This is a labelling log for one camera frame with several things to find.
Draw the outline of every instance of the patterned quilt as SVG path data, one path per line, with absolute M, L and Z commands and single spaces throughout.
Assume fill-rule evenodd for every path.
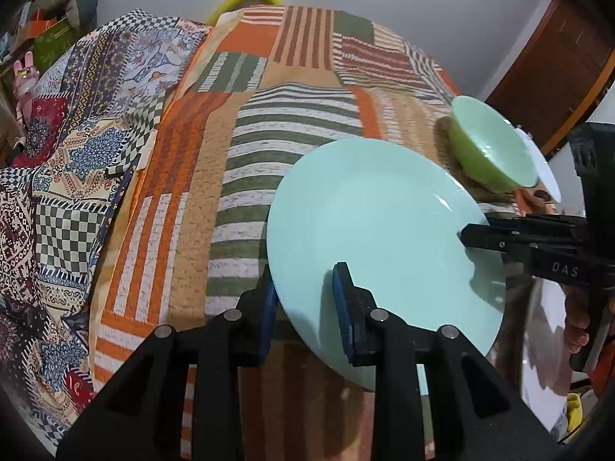
M 22 166 L 0 170 L 0 382 L 54 453 L 90 402 L 88 306 L 142 148 L 209 26 L 134 11 L 45 72 Z
M 94 389 L 157 325 L 203 325 L 255 286 L 276 188 L 322 144 L 358 136 L 403 144 L 477 201 L 513 211 L 512 196 L 485 191 L 449 157 L 453 96 L 432 58 L 367 19 L 306 7 L 222 15 L 184 73 L 140 190 L 111 236 L 95 288 Z M 367 460 L 373 394 L 327 368 L 280 318 L 264 368 L 241 376 L 248 459 Z

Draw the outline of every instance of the brown wooden door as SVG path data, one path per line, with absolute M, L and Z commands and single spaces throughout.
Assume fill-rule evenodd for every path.
M 521 124 L 542 147 L 580 106 L 612 49 L 591 19 L 564 0 L 553 0 L 487 103 Z

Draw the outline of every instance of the human hand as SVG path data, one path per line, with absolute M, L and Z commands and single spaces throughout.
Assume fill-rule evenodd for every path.
M 587 313 L 588 291 L 573 286 L 562 286 L 566 294 L 566 327 L 564 329 L 564 344 L 571 353 L 579 353 L 581 347 L 589 342 L 585 331 L 589 326 Z M 609 300 L 609 309 L 615 314 L 615 297 Z M 615 320 L 611 323 L 609 336 L 615 334 Z

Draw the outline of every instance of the pink bunny toy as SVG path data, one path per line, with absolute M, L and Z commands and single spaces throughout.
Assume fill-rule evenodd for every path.
M 15 61 L 13 63 L 13 72 L 15 73 L 13 92 L 17 98 L 17 122 L 21 126 L 24 124 L 26 126 L 30 125 L 32 97 L 40 74 L 33 64 L 34 58 L 30 51 L 26 52 L 24 57 L 25 67 L 23 69 L 21 61 Z

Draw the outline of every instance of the bunny ear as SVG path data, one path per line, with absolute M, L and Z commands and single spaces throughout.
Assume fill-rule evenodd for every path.
M 25 67 L 26 69 L 28 69 L 29 67 L 32 67 L 32 65 L 35 63 L 35 58 L 32 55 L 32 51 L 28 50 L 26 52 L 26 56 L 23 59 L 25 61 Z

